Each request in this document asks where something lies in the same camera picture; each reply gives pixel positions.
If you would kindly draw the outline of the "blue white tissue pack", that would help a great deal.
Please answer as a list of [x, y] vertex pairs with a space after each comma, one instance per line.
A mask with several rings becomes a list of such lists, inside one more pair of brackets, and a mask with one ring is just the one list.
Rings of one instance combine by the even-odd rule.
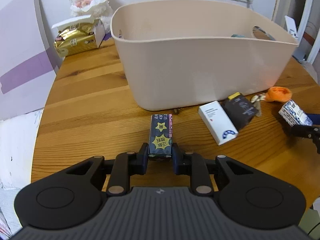
[[279, 114], [291, 127], [294, 125], [313, 125], [307, 114], [292, 99], [281, 107]]

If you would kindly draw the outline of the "dark box with yellow stars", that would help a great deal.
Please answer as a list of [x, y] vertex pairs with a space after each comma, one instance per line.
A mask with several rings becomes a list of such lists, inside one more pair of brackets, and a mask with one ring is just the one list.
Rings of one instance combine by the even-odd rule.
[[149, 158], [170, 159], [172, 147], [172, 114], [153, 114], [149, 136]]

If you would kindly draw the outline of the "black box with yellow tab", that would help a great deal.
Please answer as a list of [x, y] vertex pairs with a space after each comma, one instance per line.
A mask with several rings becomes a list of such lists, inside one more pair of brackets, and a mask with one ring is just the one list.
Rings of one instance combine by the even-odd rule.
[[238, 131], [247, 126], [258, 112], [253, 103], [239, 92], [230, 95], [222, 107]]

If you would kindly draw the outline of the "teal cloth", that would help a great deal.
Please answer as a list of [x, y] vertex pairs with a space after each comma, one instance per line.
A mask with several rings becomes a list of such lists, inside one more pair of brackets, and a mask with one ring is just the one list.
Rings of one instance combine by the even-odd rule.
[[231, 37], [236, 37], [236, 38], [246, 38], [246, 35], [242, 35], [242, 34], [232, 34]]

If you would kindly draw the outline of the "orange fabric item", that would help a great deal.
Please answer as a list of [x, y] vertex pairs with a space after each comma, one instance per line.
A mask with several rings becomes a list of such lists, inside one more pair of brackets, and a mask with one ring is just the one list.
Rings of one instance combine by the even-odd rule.
[[286, 103], [292, 98], [292, 92], [286, 87], [271, 87], [265, 94], [266, 102]]

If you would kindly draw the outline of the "white rectangular box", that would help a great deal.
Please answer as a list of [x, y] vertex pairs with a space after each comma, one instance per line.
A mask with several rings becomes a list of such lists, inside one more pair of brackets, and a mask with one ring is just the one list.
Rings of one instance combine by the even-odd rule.
[[220, 146], [238, 136], [238, 131], [218, 101], [199, 107], [199, 115]]

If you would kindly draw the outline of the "white phone stand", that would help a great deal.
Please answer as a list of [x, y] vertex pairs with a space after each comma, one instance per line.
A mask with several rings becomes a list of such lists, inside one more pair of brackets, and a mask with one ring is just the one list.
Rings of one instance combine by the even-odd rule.
[[289, 16], [284, 16], [285, 17], [285, 23], [286, 23], [286, 28], [287, 32], [294, 38], [298, 39], [298, 34], [297, 34], [297, 27], [296, 27], [296, 22], [293, 18]]

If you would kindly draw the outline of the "white bed sheet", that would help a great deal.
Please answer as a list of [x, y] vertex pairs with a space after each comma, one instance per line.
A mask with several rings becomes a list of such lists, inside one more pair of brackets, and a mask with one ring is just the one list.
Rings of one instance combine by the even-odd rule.
[[43, 109], [1, 121], [1, 239], [21, 229], [14, 210], [18, 192], [30, 184]]

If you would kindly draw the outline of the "beige plastic storage basket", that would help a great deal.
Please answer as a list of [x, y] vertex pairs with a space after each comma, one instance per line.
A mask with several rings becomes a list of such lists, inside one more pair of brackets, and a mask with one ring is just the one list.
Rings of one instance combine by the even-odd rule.
[[110, 29], [133, 98], [149, 111], [267, 90], [298, 44], [263, 15], [217, 1], [127, 4]]

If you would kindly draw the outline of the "gold tissue pack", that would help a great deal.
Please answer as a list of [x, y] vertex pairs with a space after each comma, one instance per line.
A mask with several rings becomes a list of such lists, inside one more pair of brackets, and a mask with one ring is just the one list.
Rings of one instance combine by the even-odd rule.
[[60, 58], [98, 49], [106, 34], [101, 20], [92, 15], [69, 18], [52, 29], [57, 30], [54, 48]]

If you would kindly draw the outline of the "purple white headboard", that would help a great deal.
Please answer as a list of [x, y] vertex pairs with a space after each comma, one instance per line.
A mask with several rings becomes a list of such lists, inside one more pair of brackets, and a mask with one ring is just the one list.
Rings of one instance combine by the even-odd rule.
[[57, 68], [40, 0], [13, 0], [2, 8], [1, 119], [43, 108]]

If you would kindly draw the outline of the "white shelf frame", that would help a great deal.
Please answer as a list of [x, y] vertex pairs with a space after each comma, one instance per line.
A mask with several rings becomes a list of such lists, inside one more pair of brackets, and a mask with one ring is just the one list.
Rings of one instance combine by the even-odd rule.
[[303, 0], [295, 57], [314, 65], [319, 57], [319, 0]]

